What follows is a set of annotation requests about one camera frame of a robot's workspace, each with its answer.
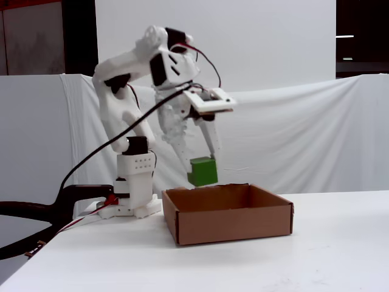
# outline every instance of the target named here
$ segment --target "white backdrop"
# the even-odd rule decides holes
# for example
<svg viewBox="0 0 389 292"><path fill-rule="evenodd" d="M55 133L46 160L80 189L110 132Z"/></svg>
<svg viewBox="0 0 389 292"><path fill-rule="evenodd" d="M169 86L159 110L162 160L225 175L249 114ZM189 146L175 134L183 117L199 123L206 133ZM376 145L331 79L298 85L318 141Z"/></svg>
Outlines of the white backdrop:
<svg viewBox="0 0 389 292"><path fill-rule="evenodd" d="M51 204L72 165L108 140L91 78L6 76L0 88L0 200ZM135 90L144 111L154 105L152 89ZM239 105L218 116L221 184L255 183L275 193L389 189L389 75L231 95ZM148 120L157 139L154 190L190 187L160 139L156 115ZM193 158L208 154L192 122L187 145ZM108 147L69 183L110 184L114 178L115 154ZM0 246L47 225L0 216ZM0 283L25 261L0 261Z"/></svg>
<svg viewBox="0 0 389 292"><path fill-rule="evenodd" d="M98 57L131 50L150 25L189 33L228 91L335 78L336 0L95 0ZM216 86L199 57L199 79ZM140 82L149 85L150 79Z"/></svg>

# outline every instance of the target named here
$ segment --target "ceiling light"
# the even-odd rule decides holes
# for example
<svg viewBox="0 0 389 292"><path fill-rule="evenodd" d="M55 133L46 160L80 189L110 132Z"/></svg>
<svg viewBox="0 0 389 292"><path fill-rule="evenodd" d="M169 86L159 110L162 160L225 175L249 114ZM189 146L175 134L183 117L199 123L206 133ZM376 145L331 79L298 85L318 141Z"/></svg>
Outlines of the ceiling light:
<svg viewBox="0 0 389 292"><path fill-rule="evenodd" d="M336 38L353 38L354 35L337 35Z"/></svg>

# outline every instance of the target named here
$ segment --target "cardboard box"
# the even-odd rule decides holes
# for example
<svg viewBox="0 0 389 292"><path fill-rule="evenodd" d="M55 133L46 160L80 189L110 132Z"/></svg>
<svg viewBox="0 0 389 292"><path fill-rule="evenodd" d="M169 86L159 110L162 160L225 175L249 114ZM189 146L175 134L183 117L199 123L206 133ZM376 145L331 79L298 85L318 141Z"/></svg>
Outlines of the cardboard box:
<svg viewBox="0 0 389 292"><path fill-rule="evenodd" d="M292 234L293 203L254 185L166 190L162 201L178 245Z"/></svg>

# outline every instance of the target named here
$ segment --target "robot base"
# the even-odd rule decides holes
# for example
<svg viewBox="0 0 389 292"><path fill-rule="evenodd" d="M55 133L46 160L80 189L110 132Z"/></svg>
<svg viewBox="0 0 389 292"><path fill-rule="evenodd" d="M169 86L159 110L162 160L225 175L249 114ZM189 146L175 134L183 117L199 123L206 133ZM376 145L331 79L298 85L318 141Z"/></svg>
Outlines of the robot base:
<svg viewBox="0 0 389 292"><path fill-rule="evenodd" d="M153 195L153 199L146 205L133 210L129 210L125 206L112 205L98 212L102 219L109 219L116 216L135 216L136 218L145 218L162 210L162 200Z"/></svg>

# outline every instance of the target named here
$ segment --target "white fabric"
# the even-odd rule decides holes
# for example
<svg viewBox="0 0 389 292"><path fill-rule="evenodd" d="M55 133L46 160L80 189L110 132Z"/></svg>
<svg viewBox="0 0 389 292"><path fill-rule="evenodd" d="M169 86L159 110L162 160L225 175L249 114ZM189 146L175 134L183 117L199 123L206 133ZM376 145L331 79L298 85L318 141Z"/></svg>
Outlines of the white fabric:
<svg viewBox="0 0 389 292"><path fill-rule="evenodd" d="M84 109L79 113L84 117L79 120L84 133L79 142L72 141L76 148L83 147L84 137L86 155L107 138L91 79L82 77L82 84L77 96L83 96ZM154 105L151 88L135 90L143 112ZM389 189L388 94L387 75L232 93L239 105L233 113L217 117L222 142L219 183L254 183L275 193ZM68 99L76 97L70 94ZM192 187L172 148L160 138L156 114L148 121L157 139L154 190ZM192 158L209 155L192 121L186 139ZM113 151L104 151L85 169L94 176L87 182L97 183L103 177L109 183L115 172Z"/></svg>
<svg viewBox="0 0 389 292"><path fill-rule="evenodd" d="M108 139L91 78L5 76L0 88L0 200L53 203L71 167ZM151 88L135 90L143 112L154 105ZM232 96L239 105L218 116L221 184L254 183L276 193L389 189L389 76ZM148 120L157 139L154 191L191 187L173 150L160 139L156 114ZM208 155L193 122L187 133L192 157ZM68 184L112 184L115 165L107 147ZM88 204L78 204L75 213ZM48 225L12 217L0 221L1 246ZM0 283L24 260L1 261Z"/></svg>

